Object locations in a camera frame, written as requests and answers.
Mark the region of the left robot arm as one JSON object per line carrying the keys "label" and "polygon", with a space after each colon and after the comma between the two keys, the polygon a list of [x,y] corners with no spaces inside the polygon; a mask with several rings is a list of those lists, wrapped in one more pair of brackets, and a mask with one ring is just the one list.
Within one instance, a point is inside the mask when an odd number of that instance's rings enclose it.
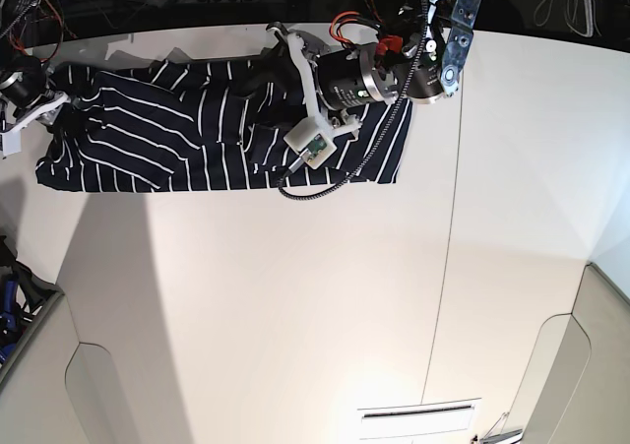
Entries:
{"label": "left robot arm", "polygon": [[355,108],[428,103],[458,90],[481,1],[390,0],[380,11],[368,0],[365,10],[331,20],[331,44],[270,23],[276,45],[263,51],[234,92],[249,99],[265,84],[301,91],[306,109],[292,137],[355,133],[362,126],[350,115]]}

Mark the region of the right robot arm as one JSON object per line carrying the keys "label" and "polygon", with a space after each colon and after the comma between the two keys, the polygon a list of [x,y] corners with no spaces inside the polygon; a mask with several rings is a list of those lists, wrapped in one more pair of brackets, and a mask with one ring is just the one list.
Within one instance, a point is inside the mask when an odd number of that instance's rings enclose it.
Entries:
{"label": "right robot arm", "polygon": [[[60,30],[58,42],[47,57],[27,51],[21,32],[44,17]],[[72,102],[52,87],[52,61],[69,31],[61,8],[51,0],[1,0],[1,154],[22,150],[22,131],[39,122],[54,124],[62,108]]]}

